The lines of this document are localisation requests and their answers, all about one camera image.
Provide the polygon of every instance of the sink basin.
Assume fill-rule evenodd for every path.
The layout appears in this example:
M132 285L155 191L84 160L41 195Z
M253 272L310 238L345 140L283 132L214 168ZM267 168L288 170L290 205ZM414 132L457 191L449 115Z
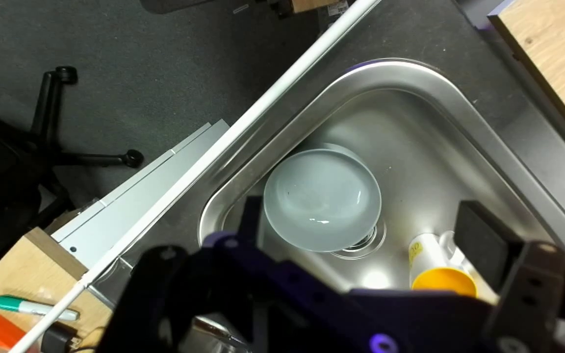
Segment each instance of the sink basin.
M208 201L198 240L236 232L247 197L263 195L287 156L341 146L377 177L383 215L375 238L336 254L300 252L261 217L259 248L292 260L336 291L408 289L408 244L451 232L461 201L479 201L524 240L565 246L565 215L496 138L467 99L434 70L387 60L322 91Z

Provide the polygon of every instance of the floor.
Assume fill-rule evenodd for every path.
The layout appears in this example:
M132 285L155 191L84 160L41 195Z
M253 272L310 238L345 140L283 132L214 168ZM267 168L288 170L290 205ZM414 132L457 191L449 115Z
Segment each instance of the floor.
M28 130L41 74L79 70L65 89L67 152L155 160L206 123L232 125L316 38L314 15L216 0L171 15L120 0L0 0L0 119ZM84 209L132 170L59 168Z

